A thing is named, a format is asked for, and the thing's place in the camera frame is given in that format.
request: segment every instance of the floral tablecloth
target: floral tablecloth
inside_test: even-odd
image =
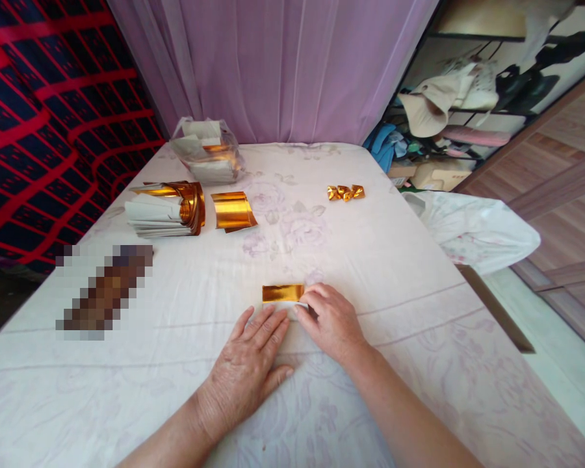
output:
[[[261,287],[325,281],[367,339],[487,466],[585,466],[585,439],[529,369],[366,150],[247,145],[248,173],[205,188],[199,237],[156,239],[153,267],[102,341],[55,321],[119,244],[124,192],[0,334],[0,467],[111,466],[207,376]],[[190,178],[168,146],[132,185]],[[328,185],[366,198],[328,201]],[[259,225],[215,229],[210,194],[243,190]],[[392,466],[342,369],[293,322],[278,360],[296,371],[215,450],[210,466]]]

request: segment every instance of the finger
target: finger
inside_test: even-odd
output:
[[[326,305],[325,297],[314,291],[306,291],[305,294],[299,298],[299,302],[309,305],[318,314],[320,314],[319,311]]]
[[[313,285],[305,288],[305,291],[307,293],[317,293],[323,296],[324,298],[328,298],[332,293],[330,291],[330,288],[331,288],[330,286],[327,286],[326,284],[323,283],[314,283]]]
[[[273,361],[275,360],[275,355],[278,353],[278,350],[284,341],[284,337],[288,331],[288,325],[290,324],[291,321],[288,317],[285,317],[264,345],[263,349],[271,359],[271,364],[273,364]]]
[[[286,312],[286,309],[279,310],[271,314],[271,316],[262,324],[262,326],[258,329],[252,338],[252,341],[259,349],[262,349],[262,347],[267,343],[267,340],[271,338],[277,327],[286,318],[287,315],[288,312]]]
[[[239,319],[234,324],[234,328],[232,329],[232,333],[229,336],[228,341],[232,341],[233,339],[236,339],[242,335],[243,331],[245,330],[245,325],[247,325],[247,320],[250,319],[252,313],[254,313],[254,307],[250,305],[247,307],[247,310],[240,315]]]
[[[294,369],[289,365],[281,365],[270,371],[266,375],[265,384],[262,386],[262,400],[266,400],[284,380],[293,375],[293,372]]]
[[[304,328],[307,334],[310,335],[310,338],[316,342],[320,334],[319,324],[315,319],[310,317],[309,312],[301,305],[296,305],[294,307],[294,312],[297,314],[297,320],[299,320],[301,326]]]
[[[245,331],[242,333],[242,337],[245,339],[251,339],[255,333],[260,330],[262,324],[269,318],[269,316],[275,310],[275,304],[264,307],[253,320],[245,327]]]

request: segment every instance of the clear plastic bag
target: clear plastic bag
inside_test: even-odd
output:
[[[500,200],[446,192],[403,197],[451,261],[480,275],[513,265],[540,245],[540,234]]]
[[[184,136],[176,138],[180,129]],[[203,185],[233,184],[245,175],[239,143],[224,120],[182,117],[170,143],[178,159]]]

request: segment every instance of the hand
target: hand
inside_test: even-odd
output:
[[[299,302],[312,307],[318,315],[314,320],[304,307],[296,305],[294,312],[299,323],[318,347],[340,365],[352,353],[370,346],[353,305],[333,287],[316,283],[305,290]]]
[[[293,373],[288,365],[271,370],[290,324],[286,310],[273,310],[274,305],[264,308],[249,325],[254,308],[240,316],[210,375],[194,394],[200,425],[214,443],[251,416]]]

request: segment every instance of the wooden door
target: wooden door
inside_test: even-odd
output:
[[[466,179],[541,235],[514,270],[585,339],[585,80]]]

